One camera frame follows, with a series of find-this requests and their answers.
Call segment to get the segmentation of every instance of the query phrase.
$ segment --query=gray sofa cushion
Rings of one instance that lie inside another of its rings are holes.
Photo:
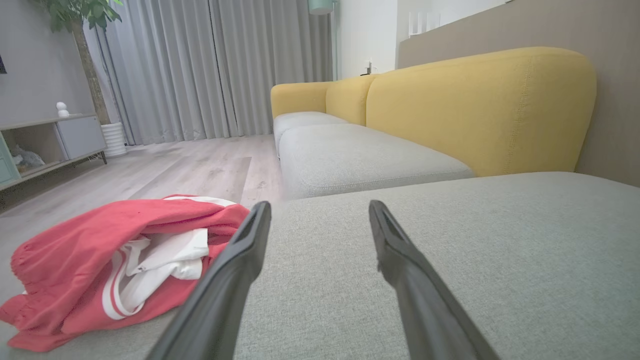
[[[346,120],[318,111],[288,113],[273,119],[273,137],[276,142],[276,154],[280,155],[280,138],[285,131],[307,125],[349,124]]]
[[[280,167],[289,199],[474,176],[441,152],[354,124],[288,130]]]
[[[367,208],[384,201],[502,359],[640,357],[640,189],[534,173],[274,212],[236,359],[407,359]]]

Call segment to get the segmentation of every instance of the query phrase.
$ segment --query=clothing pile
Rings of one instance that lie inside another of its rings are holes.
[[[26,291],[0,307],[19,330],[9,346],[50,351],[181,305],[248,214],[212,197],[124,200],[35,236],[12,256]]]

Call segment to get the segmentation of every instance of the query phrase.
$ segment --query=gray curtain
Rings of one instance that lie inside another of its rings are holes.
[[[332,78],[329,16],[307,0],[130,0],[102,53],[129,142],[272,132],[278,83]]]
[[[240,135],[273,132],[275,84],[333,78],[330,17],[307,0],[209,0],[216,52]]]

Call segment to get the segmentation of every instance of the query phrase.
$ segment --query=cabinet drawer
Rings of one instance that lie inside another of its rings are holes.
[[[12,171],[9,168],[9,166],[13,166],[13,164],[7,164],[5,161],[5,159],[0,158],[0,184],[13,180]]]
[[[69,160],[95,154],[107,147],[95,116],[61,120],[57,124]]]

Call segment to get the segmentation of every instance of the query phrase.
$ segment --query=white stripe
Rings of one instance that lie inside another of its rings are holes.
[[[115,280],[116,273],[118,272],[118,268],[122,264],[122,256],[119,251],[116,251],[111,257],[111,275],[109,275],[109,279],[107,279],[107,283],[104,285],[104,289],[102,289],[102,308],[108,317],[114,320],[124,319],[124,316],[118,314],[118,312],[113,308],[113,303],[111,302],[111,285]]]
[[[142,310],[142,307],[145,305],[144,302],[140,304],[133,311],[128,311],[123,305],[122,300],[120,299],[120,281],[124,277],[125,267],[120,268],[120,265],[124,261],[127,260],[127,256],[129,252],[125,247],[120,248],[125,253],[125,258],[122,258],[119,251],[116,251],[111,258],[111,275],[109,279],[107,279],[107,283],[104,285],[104,289],[102,289],[102,308],[108,317],[114,320],[124,319],[127,316],[135,315],[138,311]],[[115,300],[115,304],[111,301],[111,287],[113,287],[113,298]],[[116,311],[116,308],[124,314],[122,316]]]
[[[209,202],[211,204],[217,204],[224,207],[235,205],[235,202],[233,201],[208,196],[172,196],[165,198],[165,200],[193,200],[198,202]]]

